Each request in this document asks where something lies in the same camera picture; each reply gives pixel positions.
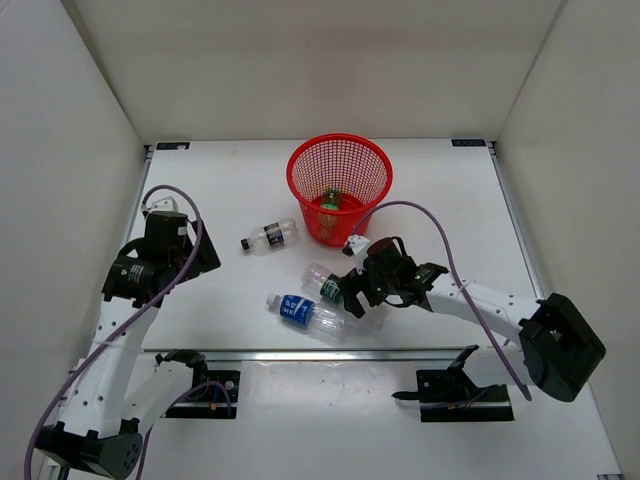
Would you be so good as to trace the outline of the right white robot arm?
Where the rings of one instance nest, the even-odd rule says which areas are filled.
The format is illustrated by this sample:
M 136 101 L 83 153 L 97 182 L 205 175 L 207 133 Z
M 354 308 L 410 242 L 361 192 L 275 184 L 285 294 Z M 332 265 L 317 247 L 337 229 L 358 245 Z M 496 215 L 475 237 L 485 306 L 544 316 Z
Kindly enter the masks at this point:
M 509 340 L 502 347 L 473 348 L 449 375 L 449 387 L 470 400 L 496 383 L 488 364 L 497 360 L 515 371 L 514 381 L 534 385 L 548 396 L 572 402 L 604 359 L 606 348 L 584 316 L 567 297 L 553 293 L 546 299 L 519 298 L 457 279 L 441 265 L 418 265 L 399 237 L 372 242 L 352 235 L 342 249 L 354 268 L 337 283 L 347 312 L 357 318 L 368 306 L 399 297 L 399 307 L 419 307 L 479 325 Z

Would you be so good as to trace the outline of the small bottle black label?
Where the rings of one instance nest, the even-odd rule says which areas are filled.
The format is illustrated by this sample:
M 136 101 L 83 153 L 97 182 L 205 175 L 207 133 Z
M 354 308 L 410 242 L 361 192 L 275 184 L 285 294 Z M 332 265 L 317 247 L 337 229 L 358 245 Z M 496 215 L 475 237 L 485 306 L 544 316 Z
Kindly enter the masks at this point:
M 299 230 L 293 218 L 286 217 L 254 229 L 248 237 L 240 240 L 246 253 L 267 254 L 290 247 L 299 239 Z

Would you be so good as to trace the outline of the green plastic bottle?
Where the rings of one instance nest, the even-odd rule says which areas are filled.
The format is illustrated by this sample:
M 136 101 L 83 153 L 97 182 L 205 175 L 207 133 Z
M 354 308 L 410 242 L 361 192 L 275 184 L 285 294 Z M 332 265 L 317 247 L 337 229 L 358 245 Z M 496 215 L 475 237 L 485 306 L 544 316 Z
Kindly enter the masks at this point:
M 327 188 L 322 196 L 320 206 L 327 210 L 339 210 L 342 203 L 342 192 L 337 188 Z

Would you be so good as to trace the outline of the clear bottle green label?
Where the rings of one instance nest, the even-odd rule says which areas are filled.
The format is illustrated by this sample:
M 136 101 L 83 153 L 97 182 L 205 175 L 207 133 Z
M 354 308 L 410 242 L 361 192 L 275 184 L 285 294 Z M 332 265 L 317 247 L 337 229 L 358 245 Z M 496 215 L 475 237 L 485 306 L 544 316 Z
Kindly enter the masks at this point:
M 337 275 L 317 263 L 310 263 L 301 276 L 302 287 L 308 293 L 335 305 L 341 305 L 344 297 L 338 280 Z

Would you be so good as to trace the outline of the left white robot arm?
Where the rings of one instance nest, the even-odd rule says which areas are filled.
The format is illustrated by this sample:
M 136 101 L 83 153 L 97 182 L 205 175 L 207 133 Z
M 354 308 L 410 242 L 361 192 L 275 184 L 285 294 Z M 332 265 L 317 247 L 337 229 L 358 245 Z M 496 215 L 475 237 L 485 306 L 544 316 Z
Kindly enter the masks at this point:
M 180 283 L 219 268 L 201 219 L 175 211 L 145 215 L 142 237 L 127 243 L 113 262 L 103 299 L 131 304 L 126 320 L 98 323 L 88 357 L 70 374 L 46 408 L 28 451 L 39 451 L 63 470 L 126 479 L 142 468 L 149 434 L 170 408 L 198 400 L 213 386 L 203 354 L 174 349 L 156 358 L 155 372 L 127 390 L 140 347 L 164 298 Z

